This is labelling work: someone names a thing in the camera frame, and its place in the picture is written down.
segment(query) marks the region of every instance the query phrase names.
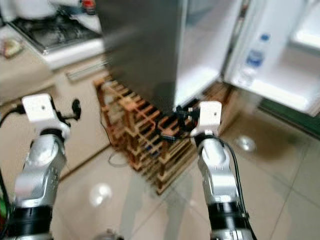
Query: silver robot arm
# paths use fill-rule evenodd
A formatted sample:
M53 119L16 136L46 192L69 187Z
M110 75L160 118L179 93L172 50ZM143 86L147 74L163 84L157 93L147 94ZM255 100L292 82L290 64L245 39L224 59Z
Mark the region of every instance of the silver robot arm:
M80 102L73 101L73 114L65 117L56 111L48 94L26 96L22 104L37 137L15 181L14 210L7 239L52 240L52 209L59 177L67 161L64 142L70 136L70 124L66 120L80 118Z
M198 124L190 133L198 150L198 167L202 175L205 201L211 223L212 240L256 240L246 213L240 180L230 169L234 156L227 143L216 137L222 105L204 101L200 105Z

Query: water bottle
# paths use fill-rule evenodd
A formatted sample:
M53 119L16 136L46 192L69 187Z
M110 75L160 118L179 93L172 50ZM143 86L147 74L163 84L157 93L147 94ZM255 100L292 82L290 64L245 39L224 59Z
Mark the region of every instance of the water bottle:
M254 44L253 48L251 48L251 50L249 51L249 54L245 59L245 63L242 69L242 85L249 87L254 81L259 69L261 68L265 60L269 40L269 34L262 34Z

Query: bottle label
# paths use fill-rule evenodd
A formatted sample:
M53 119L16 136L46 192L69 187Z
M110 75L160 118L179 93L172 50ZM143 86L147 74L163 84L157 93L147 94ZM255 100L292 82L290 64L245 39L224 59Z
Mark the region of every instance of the bottle label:
M252 49L245 62L247 65L253 68L258 68L262 65L263 60L264 60L263 52Z

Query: refrigerator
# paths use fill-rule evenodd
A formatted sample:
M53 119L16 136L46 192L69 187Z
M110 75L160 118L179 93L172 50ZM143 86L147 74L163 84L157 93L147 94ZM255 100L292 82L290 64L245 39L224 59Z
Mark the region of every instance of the refrigerator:
M319 2L97 0L96 5L113 78L161 111L171 113L223 81L315 116Z

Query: gas stove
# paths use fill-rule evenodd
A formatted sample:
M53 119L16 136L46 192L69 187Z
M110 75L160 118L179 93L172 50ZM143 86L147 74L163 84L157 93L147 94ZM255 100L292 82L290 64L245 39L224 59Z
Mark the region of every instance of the gas stove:
M34 20L17 18L9 25L43 55L101 37L64 14Z

